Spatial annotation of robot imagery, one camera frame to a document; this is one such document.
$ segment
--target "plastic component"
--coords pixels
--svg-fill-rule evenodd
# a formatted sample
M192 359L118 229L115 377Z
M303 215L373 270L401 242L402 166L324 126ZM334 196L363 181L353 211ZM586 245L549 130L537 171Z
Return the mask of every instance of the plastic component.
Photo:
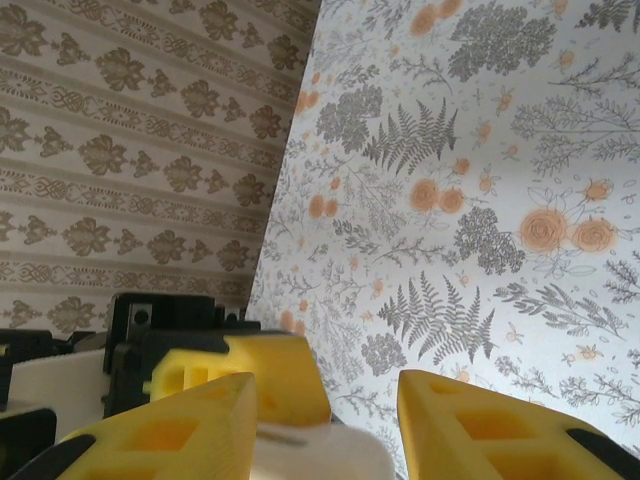
M621 478L566 433L590 425L439 375L400 372L398 419L411 480Z
M394 480L391 455L373 435L344 425L258 424L251 480Z
M225 336L228 353L171 350L148 385L151 401L237 372L251 372L258 421L309 427L331 421L331 407L311 348L294 335Z
M254 376L229 375L68 438L83 435L95 444L58 480L248 479L256 439Z

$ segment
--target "beige patterned wallpaper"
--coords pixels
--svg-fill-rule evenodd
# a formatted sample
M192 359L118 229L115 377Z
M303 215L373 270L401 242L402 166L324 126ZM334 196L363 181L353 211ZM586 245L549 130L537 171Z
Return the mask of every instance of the beige patterned wallpaper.
M405 473L399 370L640 456L640 2L324 0L248 315Z
M246 304L317 3L0 2L0 325Z

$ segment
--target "yellow cutout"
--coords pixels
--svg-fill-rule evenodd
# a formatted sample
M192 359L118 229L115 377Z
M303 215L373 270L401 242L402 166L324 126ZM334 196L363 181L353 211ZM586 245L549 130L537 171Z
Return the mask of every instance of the yellow cutout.
M158 419L138 430L122 450L138 452L175 452L180 450L198 428L192 418Z

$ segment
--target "fern print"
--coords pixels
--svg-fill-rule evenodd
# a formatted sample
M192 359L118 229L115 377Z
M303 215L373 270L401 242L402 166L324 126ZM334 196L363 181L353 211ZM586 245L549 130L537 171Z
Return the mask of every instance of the fern print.
M633 252L633 260L640 265L640 254ZM640 281L638 271L626 260L607 260L607 271L617 281L607 280L604 288L613 293L613 303L631 303L640 300Z
M522 372L520 367L513 363L513 360L507 356L498 357L495 365L498 372L512 379L511 385L522 388L526 392L532 393L538 391L546 393L553 398L558 398L558 396L553 393L553 389L547 383L544 373L542 373L541 370L532 367L528 372Z
M609 308L601 307L589 297L574 300L553 283L529 292L524 285L514 282L498 288L494 297L512 303L518 313L542 315L547 326L564 330L573 337L587 337L592 330L600 330L624 340L620 330L629 328L629 324Z
M398 120L389 114L387 127L382 124L378 135L373 135L362 154L376 165L390 171L396 165L398 175L407 168L409 175L431 155L438 160L445 146L453 150L456 144L454 125L458 110L447 119L447 100L442 100L442 108L437 117L422 102L418 101L419 118L415 119L402 105L398 105Z
M444 280L447 286L446 300L441 298L423 271L419 284L409 279L406 293L402 286L398 287L396 299L391 297L378 316L393 328L395 334L400 335L403 342L407 342L408 348L420 345L419 359L433 350L434 365L460 352L466 352L473 363L480 348L489 358L495 346L490 338L495 310L482 318L480 289L476 288L473 303L466 308L453 284L447 277Z
M638 33L640 28L640 0L602 0L602 3L592 3L589 11L584 14L576 28L592 27L598 24L600 30L609 25L620 33L622 25L633 14L631 28L633 33Z

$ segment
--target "floral wallpaper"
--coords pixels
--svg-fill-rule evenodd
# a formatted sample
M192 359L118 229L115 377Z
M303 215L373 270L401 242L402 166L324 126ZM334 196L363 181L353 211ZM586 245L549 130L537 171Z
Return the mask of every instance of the floral wallpaper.
M244 306L314 0L0 2L0 325L118 291Z
M324 0L248 315L405 477L397 375L640 456L640 3Z

